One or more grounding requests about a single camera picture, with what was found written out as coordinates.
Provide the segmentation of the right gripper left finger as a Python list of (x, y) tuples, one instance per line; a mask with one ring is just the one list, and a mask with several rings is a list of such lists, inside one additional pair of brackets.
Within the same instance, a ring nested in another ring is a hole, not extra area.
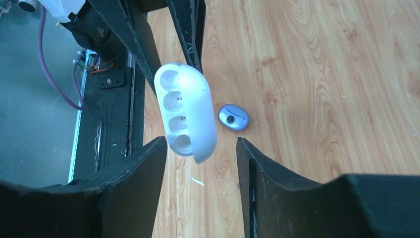
[(163, 136), (66, 185), (0, 183), (3, 238), (150, 238), (167, 158)]

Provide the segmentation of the white earbud charging case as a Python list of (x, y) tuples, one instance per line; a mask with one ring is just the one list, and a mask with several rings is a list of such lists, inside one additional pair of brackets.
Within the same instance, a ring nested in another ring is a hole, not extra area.
[(154, 76), (156, 97), (166, 139), (180, 156), (192, 156), (197, 164), (211, 157), (217, 129), (209, 84), (192, 66), (171, 62)]

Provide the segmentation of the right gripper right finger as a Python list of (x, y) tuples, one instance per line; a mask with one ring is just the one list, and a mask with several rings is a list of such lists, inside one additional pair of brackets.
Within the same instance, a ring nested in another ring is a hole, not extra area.
[(247, 238), (417, 238), (420, 178), (343, 174), (327, 183), (305, 178), (250, 141), (236, 144)]

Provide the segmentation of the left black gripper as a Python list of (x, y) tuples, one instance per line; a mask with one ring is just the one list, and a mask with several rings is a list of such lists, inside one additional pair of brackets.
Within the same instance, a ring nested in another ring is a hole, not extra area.
[[(187, 64), (203, 72), (205, 1), (167, 0), (166, 4)], [(90, 0), (78, 13), (70, 13), (69, 19), (61, 25), (81, 47), (96, 52), (104, 60), (119, 57), (125, 46), (152, 91), (156, 91), (154, 76), (161, 62), (146, 15), (133, 0)]]

